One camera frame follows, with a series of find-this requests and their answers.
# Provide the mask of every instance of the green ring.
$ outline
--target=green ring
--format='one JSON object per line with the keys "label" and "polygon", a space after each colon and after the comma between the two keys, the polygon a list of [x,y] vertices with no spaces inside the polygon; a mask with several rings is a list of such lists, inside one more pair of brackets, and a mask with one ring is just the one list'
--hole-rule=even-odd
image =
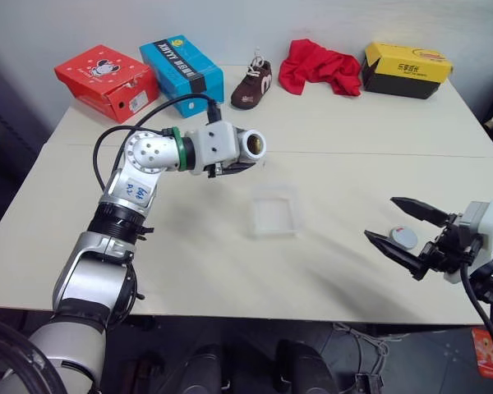
{"label": "green ring", "polygon": [[178,171],[186,171],[187,169],[187,150],[182,142],[181,132],[177,127],[173,127],[173,138],[177,144],[177,152],[179,153],[179,168]]}

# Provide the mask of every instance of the brown shoe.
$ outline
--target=brown shoe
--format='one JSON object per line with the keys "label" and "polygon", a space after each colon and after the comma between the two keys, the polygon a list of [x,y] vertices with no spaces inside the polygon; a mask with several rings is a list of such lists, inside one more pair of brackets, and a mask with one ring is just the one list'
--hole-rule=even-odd
{"label": "brown shoe", "polygon": [[232,93],[232,105],[240,109],[254,108],[272,82],[270,63],[256,55],[248,67],[245,78]]}

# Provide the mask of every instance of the gray wall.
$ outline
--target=gray wall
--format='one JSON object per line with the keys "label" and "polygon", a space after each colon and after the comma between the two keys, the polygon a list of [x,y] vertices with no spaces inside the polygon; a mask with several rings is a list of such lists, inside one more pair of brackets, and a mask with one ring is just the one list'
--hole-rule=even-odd
{"label": "gray wall", "polygon": [[454,62],[476,115],[493,99],[493,0],[0,0],[0,71],[49,132],[70,97],[54,66],[96,44],[135,54],[174,34],[227,64],[259,46],[278,65],[306,37],[359,58],[372,40],[432,48]]}

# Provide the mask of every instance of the red towel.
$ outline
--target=red towel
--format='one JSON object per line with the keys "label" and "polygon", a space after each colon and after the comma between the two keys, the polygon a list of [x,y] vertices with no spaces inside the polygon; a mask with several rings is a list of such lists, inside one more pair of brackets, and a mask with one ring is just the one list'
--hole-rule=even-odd
{"label": "red towel", "polygon": [[335,94],[359,96],[360,63],[351,55],[344,55],[309,39],[290,43],[288,57],[279,68],[279,83],[292,94],[301,94],[305,80],[329,82]]}

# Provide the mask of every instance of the cartoon mouse logo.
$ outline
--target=cartoon mouse logo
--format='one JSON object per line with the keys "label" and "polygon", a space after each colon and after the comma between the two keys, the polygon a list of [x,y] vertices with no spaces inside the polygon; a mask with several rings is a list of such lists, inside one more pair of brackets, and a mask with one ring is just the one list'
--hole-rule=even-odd
{"label": "cartoon mouse logo", "polygon": [[97,67],[91,69],[92,76],[105,76],[110,72],[118,71],[121,67],[113,65],[108,60],[99,60],[97,62]]}

